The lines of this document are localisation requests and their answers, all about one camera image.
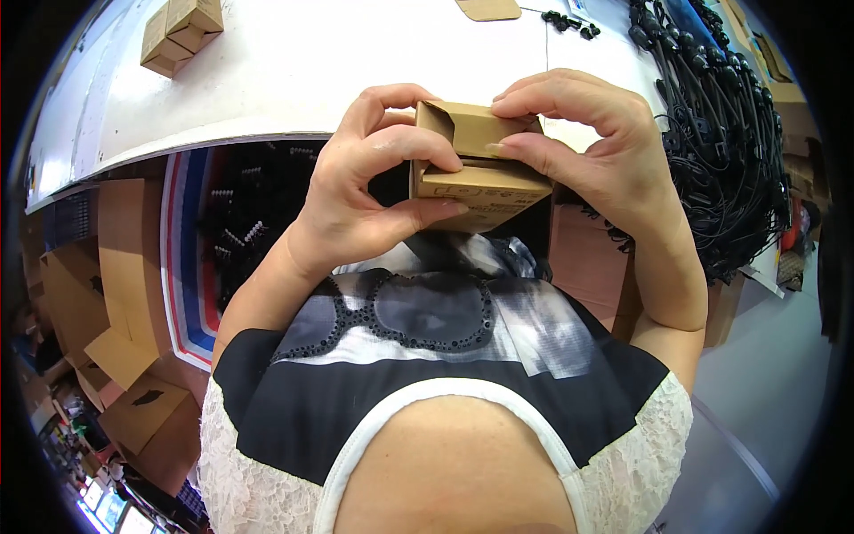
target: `forearm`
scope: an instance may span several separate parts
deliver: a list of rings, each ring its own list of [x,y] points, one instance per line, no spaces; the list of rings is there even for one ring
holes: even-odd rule
[[[637,238],[635,277],[649,319],[684,332],[705,328],[708,288],[691,229],[679,213],[675,230]]]
[[[301,270],[290,256],[287,236],[285,231],[231,298],[213,344],[212,369],[238,333],[249,328],[286,330],[308,296],[329,274]]]

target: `white trim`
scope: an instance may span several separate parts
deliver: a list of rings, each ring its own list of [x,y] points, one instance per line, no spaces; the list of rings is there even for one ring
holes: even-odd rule
[[[581,491],[574,484],[566,482],[569,475],[578,471],[578,466],[558,433],[536,408],[516,392],[493,382],[475,378],[432,378],[410,384],[385,397],[356,426],[338,453],[323,484],[323,495],[320,497],[317,513],[314,516],[314,534],[332,534],[338,506],[341,504],[350,474],[359,463],[368,443],[385,423],[413,402],[445,395],[471,396],[495,402],[509,409],[528,425],[540,440],[540,445],[546,450],[561,481],[564,482],[567,498],[576,515],[576,523],[586,525],[587,521],[582,511],[584,508]],[[578,528],[579,532],[586,530],[588,529]]]

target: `white floor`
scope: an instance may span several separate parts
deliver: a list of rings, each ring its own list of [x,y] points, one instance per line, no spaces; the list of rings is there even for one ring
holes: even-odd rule
[[[822,337],[816,253],[804,290],[784,299],[747,280],[727,342],[700,359],[694,396],[740,440],[779,491],[792,481],[820,413],[830,345]],[[754,532],[772,499],[696,409],[682,476],[661,532]]]

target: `woman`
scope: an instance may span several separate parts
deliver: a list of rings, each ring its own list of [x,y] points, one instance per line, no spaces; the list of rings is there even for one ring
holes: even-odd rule
[[[635,238],[645,311],[627,345],[533,278],[518,241],[413,236],[465,212],[453,200],[382,208],[366,194],[402,161],[462,167],[445,138],[386,111],[427,99],[416,85],[362,93],[321,151],[298,219],[225,311],[202,411],[211,525],[642,532],[679,474],[706,316],[649,106],[564,69],[518,81],[492,106],[603,138],[584,154],[529,132],[489,148]]]

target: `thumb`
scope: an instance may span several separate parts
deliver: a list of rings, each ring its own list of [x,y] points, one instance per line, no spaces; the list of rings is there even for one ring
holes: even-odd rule
[[[396,243],[434,222],[464,214],[468,206],[451,198],[410,198],[381,213],[383,229]]]
[[[572,187],[570,182],[573,181],[570,172],[587,163],[584,156],[541,133],[514,133],[489,148],[498,156],[519,160],[538,173],[569,187]]]

